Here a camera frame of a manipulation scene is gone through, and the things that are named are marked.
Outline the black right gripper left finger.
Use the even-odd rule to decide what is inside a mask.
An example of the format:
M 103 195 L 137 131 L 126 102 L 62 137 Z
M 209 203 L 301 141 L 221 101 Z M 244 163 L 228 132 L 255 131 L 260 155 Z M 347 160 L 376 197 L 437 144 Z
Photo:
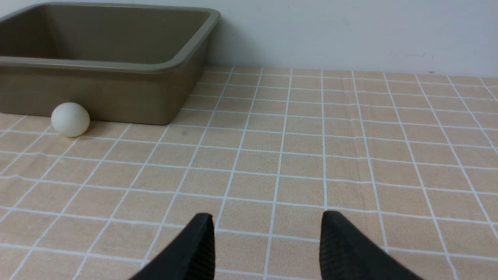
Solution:
M 216 250 L 213 216 L 197 213 L 132 280 L 213 280 Z

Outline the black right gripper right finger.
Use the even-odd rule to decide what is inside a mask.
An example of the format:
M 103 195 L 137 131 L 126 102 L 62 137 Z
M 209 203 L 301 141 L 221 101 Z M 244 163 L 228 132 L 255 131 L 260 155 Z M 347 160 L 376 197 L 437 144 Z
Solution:
M 319 263 L 323 280 L 421 280 L 338 211 L 323 213 Z

